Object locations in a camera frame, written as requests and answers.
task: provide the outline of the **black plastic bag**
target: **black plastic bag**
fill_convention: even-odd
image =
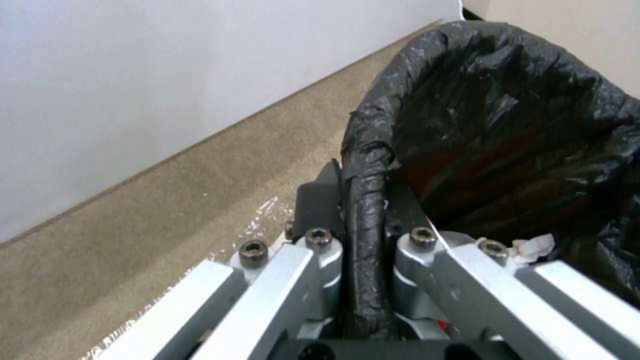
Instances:
[[[640,304],[640,102],[540,37],[475,21],[417,37],[351,114],[342,163],[346,336],[395,334],[380,264],[388,181],[410,184],[440,229],[553,233],[551,258]]]

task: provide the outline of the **clear plastic sheet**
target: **clear plastic sheet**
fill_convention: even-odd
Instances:
[[[237,238],[231,244],[234,252],[245,241],[255,238],[263,239],[268,245],[275,241],[278,235],[283,231],[284,223],[293,216],[292,204],[289,201],[283,200],[282,197],[273,196],[264,202],[255,211],[255,216],[251,219],[249,224],[243,228],[243,230],[237,235]],[[225,249],[220,249],[209,253],[205,259],[210,261],[226,262],[232,255],[227,254]],[[187,269],[180,279],[176,282],[180,282],[184,279],[193,268]],[[84,353],[78,360],[95,360],[100,358],[100,354],[105,351],[111,344],[113,344],[122,334],[127,332],[136,322],[155,304],[157,304],[169,291],[173,289],[173,286],[167,287],[162,294],[154,298],[145,307],[140,309],[135,316],[128,319],[121,326],[111,331],[105,336],[102,341],[94,345],[89,351]]]

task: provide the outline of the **white wall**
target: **white wall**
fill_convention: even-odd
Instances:
[[[640,98],[639,0],[463,0],[484,20],[508,22],[560,45]]]
[[[0,241],[460,17],[458,0],[3,0]]]

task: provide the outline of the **screw head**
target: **screw head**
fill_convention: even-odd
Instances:
[[[284,238],[287,240],[293,240],[293,221],[287,220],[284,223]]]
[[[409,234],[411,244],[420,251],[430,251],[436,246],[436,236],[428,227],[414,227]]]
[[[332,240],[331,231],[324,227],[313,227],[305,233],[305,244],[309,249],[316,252],[323,252],[328,249]]]
[[[500,266],[504,266],[507,264],[507,259],[509,259],[509,252],[507,251],[507,247],[504,246],[504,244],[499,243],[495,240],[484,239],[478,243],[478,247],[480,248],[480,250],[482,250],[482,252],[487,254]]]
[[[240,246],[240,264],[246,268],[259,268],[268,260],[267,245],[260,240],[249,240]]]

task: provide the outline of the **plastic wrap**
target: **plastic wrap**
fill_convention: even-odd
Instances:
[[[391,168],[439,228],[502,241],[551,232],[551,256],[638,304],[639,149],[640,102],[564,49],[490,22],[417,37],[342,144],[353,333],[392,332],[380,274]]]
[[[242,231],[237,235],[237,238],[227,244],[226,247],[216,249],[214,252],[209,253],[205,259],[209,261],[224,262],[226,261],[236,249],[242,245],[245,241],[255,238],[264,239],[267,244],[271,244],[276,240],[278,235],[283,231],[284,223],[293,215],[292,204],[289,201],[283,200],[283,198],[274,196],[263,203],[256,211],[254,217],[249,221]],[[192,271],[192,268],[188,268],[180,279],[176,282],[180,282]],[[128,319],[122,325],[111,331],[105,336],[102,341],[94,345],[89,351],[83,354],[78,360],[97,360],[100,354],[105,351],[112,343],[114,343],[122,334],[127,332],[135,323],[155,304],[157,304],[171,289],[173,286],[167,287],[162,294],[154,298],[146,306],[140,309],[135,316]]]

